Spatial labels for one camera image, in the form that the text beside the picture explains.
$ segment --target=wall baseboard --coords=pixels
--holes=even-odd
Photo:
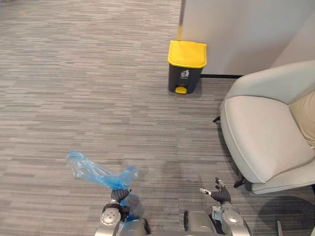
[[[201,74],[201,78],[222,78],[222,79],[238,79],[243,75],[216,75],[216,74]]]

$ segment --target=light gray armchair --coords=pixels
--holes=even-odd
[[[227,93],[220,106],[223,136],[254,193],[315,183],[315,149],[288,107],[313,90],[315,60],[243,76]]]

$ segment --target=chair armrest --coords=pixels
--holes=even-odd
[[[256,194],[282,191],[315,183],[315,159],[305,166],[279,174],[266,183],[253,183],[252,191]]]
[[[283,65],[235,81],[224,100],[240,95],[259,96],[290,104],[315,90],[315,60]]]

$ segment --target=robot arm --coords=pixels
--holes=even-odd
[[[103,208],[95,236],[116,236],[120,221],[125,221],[128,218],[129,207],[119,204],[128,194],[128,190],[112,191],[109,204]]]
[[[229,236],[250,236],[247,225],[241,215],[233,208],[231,196],[225,184],[219,178],[216,178],[216,189],[218,191],[209,191],[200,188],[200,192],[210,196],[220,202],[221,206],[212,207],[212,219],[219,220],[222,230]]]

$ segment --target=yellow lid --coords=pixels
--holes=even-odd
[[[168,62],[171,65],[190,68],[203,68],[207,64],[207,44],[171,40]]]

